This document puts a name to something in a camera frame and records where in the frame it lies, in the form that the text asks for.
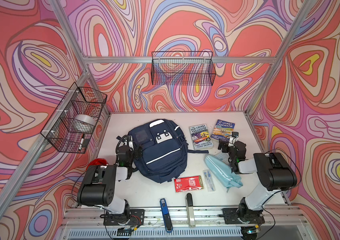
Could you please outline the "grey treehouse book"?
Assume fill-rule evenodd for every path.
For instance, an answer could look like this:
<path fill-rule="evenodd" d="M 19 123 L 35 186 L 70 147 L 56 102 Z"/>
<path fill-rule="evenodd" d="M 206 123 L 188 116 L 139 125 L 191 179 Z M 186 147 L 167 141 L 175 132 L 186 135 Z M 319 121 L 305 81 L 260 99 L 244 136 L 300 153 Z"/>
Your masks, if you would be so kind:
<path fill-rule="evenodd" d="M 190 126 L 189 131 L 194 150 L 206 150 L 214 146 L 206 124 Z"/>

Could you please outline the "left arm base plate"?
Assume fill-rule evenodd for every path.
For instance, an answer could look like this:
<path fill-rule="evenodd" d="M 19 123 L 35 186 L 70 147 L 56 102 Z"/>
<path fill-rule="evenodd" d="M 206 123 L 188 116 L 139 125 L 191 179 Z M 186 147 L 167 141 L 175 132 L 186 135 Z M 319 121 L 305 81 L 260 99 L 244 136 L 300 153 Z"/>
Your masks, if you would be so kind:
<path fill-rule="evenodd" d="M 113 215 L 108 212 L 102 214 L 101 219 L 104 220 L 105 226 L 130 226 L 138 227 L 144 224 L 145 210 L 132 209 L 125 210 L 123 214 Z"/>

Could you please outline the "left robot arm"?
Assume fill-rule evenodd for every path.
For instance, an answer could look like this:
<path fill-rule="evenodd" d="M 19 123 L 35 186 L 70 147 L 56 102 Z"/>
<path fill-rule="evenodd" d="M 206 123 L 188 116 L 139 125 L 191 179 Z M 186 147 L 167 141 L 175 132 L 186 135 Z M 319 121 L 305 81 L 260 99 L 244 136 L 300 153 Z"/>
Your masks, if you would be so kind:
<path fill-rule="evenodd" d="M 133 137 L 117 137 L 116 163 L 89 166 L 79 187 L 76 201 L 79 205 L 100 208 L 110 215 L 129 218 L 127 200 L 115 195 L 116 182 L 131 178 L 138 169 L 134 167 L 135 149 Z"/>

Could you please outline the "navy blue backpack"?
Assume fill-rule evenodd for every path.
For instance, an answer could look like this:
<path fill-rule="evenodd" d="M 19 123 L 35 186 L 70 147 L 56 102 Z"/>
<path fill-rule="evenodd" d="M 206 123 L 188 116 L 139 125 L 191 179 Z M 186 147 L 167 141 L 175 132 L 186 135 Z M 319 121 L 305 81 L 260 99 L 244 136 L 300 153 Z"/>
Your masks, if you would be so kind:
<path fill-rule="evenodd" d="M 208 150 L 190 150 L 184 132 L 172 120 L 157 119 L 135 127 L 127 135 L 133 137 L 134 146 L 143 148 L 143 155 L 134 160 L 134 167 L 159 184 L 170 182 L 185 171 L 189 153 L 209 153 Z"/>

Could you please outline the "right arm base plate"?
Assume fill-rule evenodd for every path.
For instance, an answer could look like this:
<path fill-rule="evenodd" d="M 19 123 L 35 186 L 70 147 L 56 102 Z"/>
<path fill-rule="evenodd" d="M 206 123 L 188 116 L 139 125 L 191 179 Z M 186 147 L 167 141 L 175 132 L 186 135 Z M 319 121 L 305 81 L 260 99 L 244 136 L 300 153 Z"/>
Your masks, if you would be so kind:
<path fill-rule="evenodd" d="M 239 208 L 223 208 L 222 213 L 218 215 L 224 218 L 227 225 L 262 225 L 265 223 L 263 211 L 241 210 Z"/>

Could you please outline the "blue treehouse book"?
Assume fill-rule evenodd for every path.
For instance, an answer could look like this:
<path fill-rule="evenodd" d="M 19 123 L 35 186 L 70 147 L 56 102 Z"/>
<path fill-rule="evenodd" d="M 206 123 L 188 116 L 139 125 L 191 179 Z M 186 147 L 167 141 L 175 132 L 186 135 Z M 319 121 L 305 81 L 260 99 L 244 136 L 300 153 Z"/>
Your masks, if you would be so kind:
<path fill-rule="evenodd" d="M 228 142 L 232 132 L 234 131 L 235 123 L 217 120 L 211 138 L 217 141 Z"/>

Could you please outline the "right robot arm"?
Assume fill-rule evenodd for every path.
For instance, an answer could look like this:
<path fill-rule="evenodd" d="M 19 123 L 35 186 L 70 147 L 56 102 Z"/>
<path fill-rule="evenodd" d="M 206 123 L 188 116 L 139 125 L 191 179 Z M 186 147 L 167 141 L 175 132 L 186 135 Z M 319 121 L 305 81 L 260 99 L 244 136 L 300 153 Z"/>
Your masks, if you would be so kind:
<path fill-rule="evenodd" d="M 295 188 L 298 178 L 280 153 L 255 153 L 251 159 L 246 159 L 246 144 L 237 141 L 237 136 L 234 132 L 228 140 L 220 140 L 218 149 L 229 155 L 231 173 L 256 173 L 260 181 L 239 204 L 237 216 L 245 221 L 246 218 L 260 216 L 264 204 L 275 194 Z"/>

